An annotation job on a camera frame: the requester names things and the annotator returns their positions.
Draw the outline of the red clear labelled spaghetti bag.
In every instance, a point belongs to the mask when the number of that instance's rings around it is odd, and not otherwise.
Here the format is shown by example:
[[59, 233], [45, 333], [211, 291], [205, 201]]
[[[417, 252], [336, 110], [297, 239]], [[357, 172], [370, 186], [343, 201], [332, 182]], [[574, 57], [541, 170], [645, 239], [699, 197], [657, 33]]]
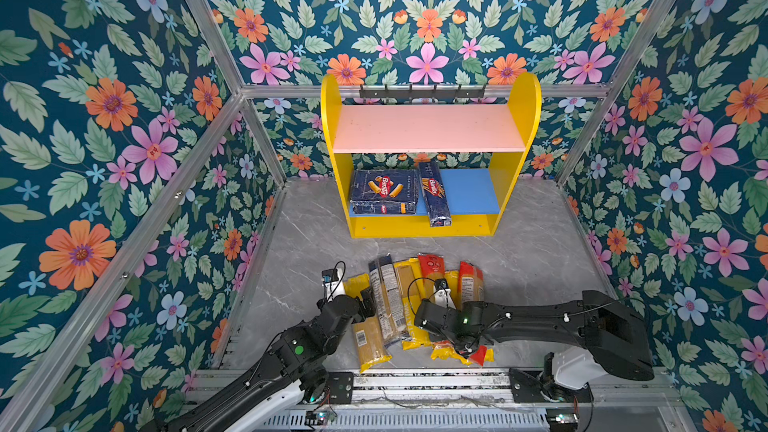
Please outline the red clear labelled spaghetti bag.
[[[471, 302], [482, 302], [484, 300], [484, 275], [478, 267], [462, 261], [459, 266], [459, 295], [461, 310], [467, 314], [468, 304]], [[469, 356], [469, 361], [473, 364], [483, 366], [486, 358], [485, 346], [477, 346], [476, 350]]]

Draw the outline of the blue Barilla spaghetti box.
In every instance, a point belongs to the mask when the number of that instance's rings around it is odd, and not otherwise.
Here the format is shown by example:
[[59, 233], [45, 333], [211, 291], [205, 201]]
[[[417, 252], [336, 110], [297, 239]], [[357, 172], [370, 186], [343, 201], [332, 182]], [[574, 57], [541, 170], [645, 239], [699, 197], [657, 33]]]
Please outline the blue Barilla spaghetti box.
[[417, 165], [421, 181], [425, 208], [431, 227], [449, 227], [452, 215], [439, 165], [435, 160], [419, 162]]

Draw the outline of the blue Barilla rigatoni bag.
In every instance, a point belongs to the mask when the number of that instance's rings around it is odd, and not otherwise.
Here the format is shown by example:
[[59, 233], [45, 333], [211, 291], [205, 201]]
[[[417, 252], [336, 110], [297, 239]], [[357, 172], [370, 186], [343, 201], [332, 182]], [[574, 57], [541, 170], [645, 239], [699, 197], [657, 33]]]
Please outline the blue Barilla rigatoni bag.
[[420, 194], [414, 170], [357, 170], [349, 203], [356, 215], [414, 215]]

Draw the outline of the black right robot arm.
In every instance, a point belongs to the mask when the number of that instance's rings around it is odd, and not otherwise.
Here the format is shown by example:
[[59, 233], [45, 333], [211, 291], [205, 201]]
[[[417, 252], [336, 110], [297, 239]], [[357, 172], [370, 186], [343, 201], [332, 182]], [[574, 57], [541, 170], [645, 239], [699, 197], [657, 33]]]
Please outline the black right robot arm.
[[608, 374], [631, 381], [654, 378], [645, 320], [632, 307], [596, 291], [545, 306], [473, 301], [457, 310], [424, 299], [414, 325], [464, 356], [480, 346], [513, 341], [559, 343], [589, 352]]

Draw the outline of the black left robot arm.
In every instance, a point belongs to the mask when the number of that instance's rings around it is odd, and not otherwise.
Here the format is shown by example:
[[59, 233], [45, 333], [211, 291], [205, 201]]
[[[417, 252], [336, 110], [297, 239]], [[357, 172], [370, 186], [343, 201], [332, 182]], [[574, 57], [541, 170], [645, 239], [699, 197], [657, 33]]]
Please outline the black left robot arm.
[[352, 324], [371, 316], [362, 300], [338, 295], [311, 320], [277, 334], [254, 365], [213, 397], [176, 419], [154, 419], [142, 429], [251, 431], [283, 410], [310, 402], [326, 388], [326, 358]]

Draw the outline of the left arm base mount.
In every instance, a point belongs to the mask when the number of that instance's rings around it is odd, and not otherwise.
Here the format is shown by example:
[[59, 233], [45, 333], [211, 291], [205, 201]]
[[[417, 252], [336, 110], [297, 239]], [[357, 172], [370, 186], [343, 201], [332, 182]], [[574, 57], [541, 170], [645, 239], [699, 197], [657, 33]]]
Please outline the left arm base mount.
[[350, 404], [356, 375], [353, 372], [329, 372], [321, 367], [301, 379], [303, 402], [322, 404]]

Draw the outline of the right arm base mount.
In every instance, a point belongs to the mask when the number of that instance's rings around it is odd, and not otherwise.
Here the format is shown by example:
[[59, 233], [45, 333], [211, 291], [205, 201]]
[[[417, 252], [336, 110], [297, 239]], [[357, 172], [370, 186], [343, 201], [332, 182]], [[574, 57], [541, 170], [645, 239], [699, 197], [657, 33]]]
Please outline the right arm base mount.
[[555, 354], [550, 352], [544, 358], [544, 365], [534, 375], [533, 370], [510, 368], [508, 377], [510, 390], [517, 403], [591, 403], [593, 394], [588, 385], [577, 390], [571, 390], [558, 385], [554, 380]]

